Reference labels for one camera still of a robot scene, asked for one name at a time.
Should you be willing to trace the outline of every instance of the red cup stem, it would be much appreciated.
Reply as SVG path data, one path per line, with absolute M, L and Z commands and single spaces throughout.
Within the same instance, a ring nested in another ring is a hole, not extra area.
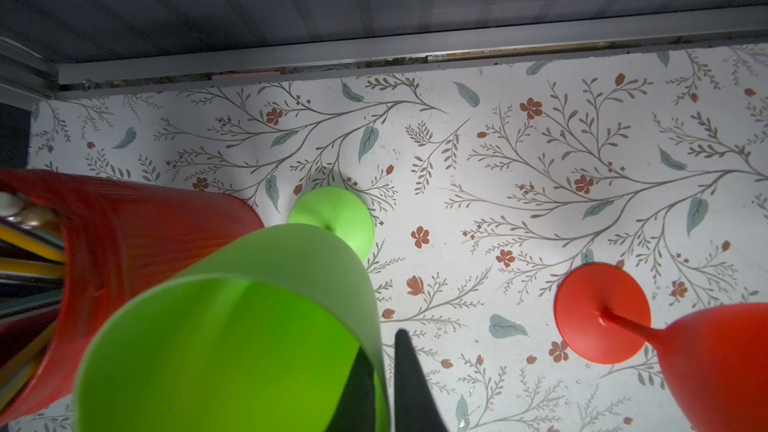
M 656 344 L 661 339 L 661 331 L 655 328 L 647 327 L 639 324 L 638 322 L 629 320 L 626 317 L 615 314 L 609 308 L 605 308 L 600 311 L 600 318 L 612 324 L 616 324 L 625 331 L 629 331 L 656 348 Z

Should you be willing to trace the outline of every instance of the floral wallpaper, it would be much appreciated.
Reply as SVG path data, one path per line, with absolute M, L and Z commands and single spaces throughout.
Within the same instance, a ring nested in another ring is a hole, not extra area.
M 459 432 L 690 430 L 652 348 L 562 341 L 582 263 L 632 274 L 657 327 L 768 290 L 763 45 L 48 102 L 32 131 L 33 167 L 234 194 L 267 225 L 356 193 L 388 380 L 407 328 Z M 67 402 L 11 430 L 70 430 Z

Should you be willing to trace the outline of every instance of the red plastic wine glass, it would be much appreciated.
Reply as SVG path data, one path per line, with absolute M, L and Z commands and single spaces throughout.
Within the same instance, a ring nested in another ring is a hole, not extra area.
M 648 342 L 672 396 L 699 432 L 768 430 L 768 304 L 733 304 L 650 327 L 650 306 L 631 275 L 610 264 L 573 270 L 554 297 L 554 319 L 586 360 L 618 364 Z

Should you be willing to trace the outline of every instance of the pencil holder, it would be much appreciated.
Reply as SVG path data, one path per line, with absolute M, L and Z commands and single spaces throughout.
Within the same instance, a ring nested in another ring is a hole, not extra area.
M 211 192 L 9 169 L 0 169 L 0 190 L 57 212 L 66 261 L 55 335 L 0 424 L 69 395 L 86 347 L 121 305 L 264 227 L 243 201 Z

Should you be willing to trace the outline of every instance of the black object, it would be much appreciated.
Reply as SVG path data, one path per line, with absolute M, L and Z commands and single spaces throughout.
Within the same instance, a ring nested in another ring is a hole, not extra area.
M 0 102 L 0 167 L 27 166 L 30 121 L 29 111 Z
M 37 277 L 0 270 L 0 298 L 27 297 L 63 287 L 62 278 Z
M 397 432 L 448 432 L 405 329 L 395 334 L 395 429 Z
M 448 432 L 405 329 L 395 335 L 395 428 L 397 432 Z M 326 432 L 375 430 L 373 366 L 360 348 Z
M 326 432 L 373 432 L 374 430 L 376 430 L 376 392 L 373 388 L 373 366 L 366 353 L 359 348 L 339 399 L 339 405 Z

